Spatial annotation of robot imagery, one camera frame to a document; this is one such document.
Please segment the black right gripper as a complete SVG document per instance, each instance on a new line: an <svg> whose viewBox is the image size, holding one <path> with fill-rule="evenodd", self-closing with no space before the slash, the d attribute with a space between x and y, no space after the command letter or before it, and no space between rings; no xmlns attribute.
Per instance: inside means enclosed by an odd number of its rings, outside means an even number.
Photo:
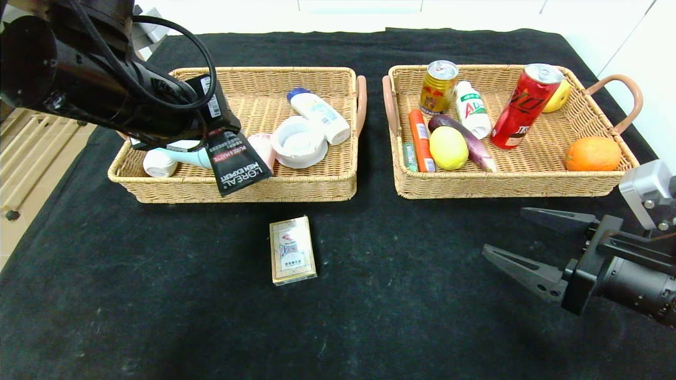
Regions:
<svg viewBox="0 0 676 380"><path fill-rule="evenodd" d="M588 245L564 270L489 244L482 253L498 269L548 303L581 315L601 297L673 327L674 252L657 250L649 238L623 232L623 219L522 207L521 217L558 233L585 234Z"/></svg>

